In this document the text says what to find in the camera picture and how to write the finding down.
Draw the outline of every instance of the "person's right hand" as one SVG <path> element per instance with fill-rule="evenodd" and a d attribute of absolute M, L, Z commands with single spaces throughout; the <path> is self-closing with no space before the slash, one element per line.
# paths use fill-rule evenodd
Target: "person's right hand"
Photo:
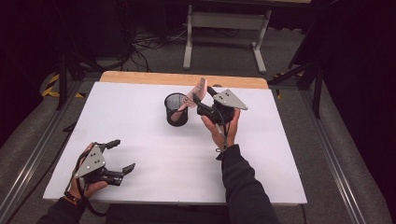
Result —
<path fill-rule="evenodd" d="M 240 114 L 241 114 L 241 110 L 236 108 L 233 113 L 233 120 L 231 120 L 229 123 L 226 124 L 226 130 L 229 130 L 228 136 L 227 136 L 227 147 L 234 145 L 236 131 L 238 129 L 238 120 L 239 120 Z M 201 116 L 201 119 L 204 122 L 204 125 L 206 126 L 206 128 L 212 133 L 212 139 L 215 142 L 215 144 L 220 149 L 224 149 L 224 137 L 219 133 L 219 130 L 216 127 L 216 124 L 212 123 L 212 121 L 207 116 Z M 223 127 L 221 125 L 219 127 L 220 127 L 221 131 L 224 132 Z"/>

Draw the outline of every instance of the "black mesh cup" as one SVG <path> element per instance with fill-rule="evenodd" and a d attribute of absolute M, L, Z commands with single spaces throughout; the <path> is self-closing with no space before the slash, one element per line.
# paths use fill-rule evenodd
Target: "black mesh cup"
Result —
<path fill-rule="evenodd" d="M 172 126 L 183 126 L 189 119 L 189 108 L 187 106 L 179 110 L 183 106 L 183 99 L 185 97 L 185 94 L 176 92 L 165 98 L 166 120 Z"/>

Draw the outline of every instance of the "gray carpet floor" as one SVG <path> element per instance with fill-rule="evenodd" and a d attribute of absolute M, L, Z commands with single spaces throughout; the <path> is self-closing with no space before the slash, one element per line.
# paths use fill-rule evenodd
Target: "gray carpet floor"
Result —
<path fill-rule="evenodd" d="M 303 40 L 304 35 L 299 31 L 290 30 L 269 29 L 267 31 L 262 44 L 262 55 L 267 67 L 265 75 L 258 73 L 249 46 L 251 40 L 256 37 L 256 33 L 241 31 L 236 37 L 230 38 L 211 30 L 194 31 L 192 62 L 189 71 L 182 69 L 185 49 L 183 37 L 185 36 L 182 35 L 180 39 L 159 49 L 141 51 L 147 58 L 149 68 L 153 72 L 264 77 L 269 80 L 276 73 L 288 71 L 287 66 L 290 59 Z M 133 54 L 133 58 L 144 64 L 143 59 L 136 54 Z M 100 63 L 112 63 L 112 61 L 102 60 Z M 123 70 L 145 71 L 143 67 L 137 67 L 132 61 L 128 61 L 123 66 Z M 49 78 L 43 83 L 43 88 L 47 85 Z M 98 79 L 97 74 L 92 73 L 91 77 L 85 78 L 79 92 L 87 93 L 87 97 L 89 97 L 92 85 Z M 309 117 L 308 110 L 310 108 L 304 106 L 299 91 L 291 87 L 295 83 L 294 79 L 295 77 L 278 87 L 282 96 L 280 100 L 277 99 L 275 91 L 274 97 L 290 142 L 292 154 L 301 172 L 301 179 L 308 200 L 308 204 L 305 206 L 307 223 L 353 223 L 344 199 L 334 181 L 332 170 L 325 159 L 323 145 Z M 51 171 L 46 174 L 45 171 L 66 138 L 63 129 L 78 120 L 86 100 L 87 98 L 73 98 L 22 198 L 26 196 L 40 176 L 45 175 L 45 178 L 11 223 L 35 223 L 53 204 L 53 202 L 42 199 L 51 175 Z M 7 196 L 19 170 L 30 157 L 41 134 L 47 128 L 50 118 L 55 112 L 57 101 L 56 97 L 44 97 L 44 101 L 26 118 L 0 149 L 0 168 L 4 171 L 0 173 L 1 198 Z M 359 151 L 356 149 L 325 87 L 322 90 L 320 106 L 320 122 L 329 136 L 334 153 L 346 174 L 366 223 L 391 223 L 385 200 L 365 167 Z M 107 208 L 107 204 L 103 203 L 95 203 L 93 206 L 101 211 L 105 211 Z M 304 223 L 300 206 L 276 206 L 276 212 L 282 223 Z M 81 223 L 105 223 L 105 219 L 95 217 L 87 211 Z"/>

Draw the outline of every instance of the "yellow and black tape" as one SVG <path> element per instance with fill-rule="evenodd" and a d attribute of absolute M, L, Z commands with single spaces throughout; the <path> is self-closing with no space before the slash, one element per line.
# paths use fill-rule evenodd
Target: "yellow and black tape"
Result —
<path fill-rule="evenodd" d="M 47 88 L 41 93 L 42 96 L 53 96 L 53 97 L 59 97 L 60 94 L 57 91 L 52 91 L 53 86 L 55 85 L 56 81 L 59 79 L 59 74 L 55 74 L 49 81 L 49 84 L 47 85 Z M 77 98 L 85 98 L 87 94 L 86 93 L 81 93 L 78 92 L 76 93 Z"/>

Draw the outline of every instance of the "white tabletop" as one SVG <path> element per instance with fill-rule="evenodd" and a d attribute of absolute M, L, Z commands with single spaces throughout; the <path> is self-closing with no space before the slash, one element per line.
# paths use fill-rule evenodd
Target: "white tabletop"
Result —
<path fill-rule="evenodd" d="M 118 147 L 104 152 L 106 168 L 120 171 L 134 162 L 136 167 L 119 187 L 100 190 L 92 196 L 93 201 L 225 203 L 220 161 L 215 160 L 216 146 L 196 108 L 189 108 L 189 120 L 182 127 L 173 127 L 166 121 L 164 98 L 191 89 L 192 86 L 95 83 L 44 199 L 63 196 L 78 156 L 90 142 L 120 139 Z M 241 113 L 235 143 L 256 170 L 256 178 L 271 203 L 306 203 L 273 94 L 259 89 L 231 90 L 248 106 Z M 213 104 L 209 94 L 203 103 Z"/>

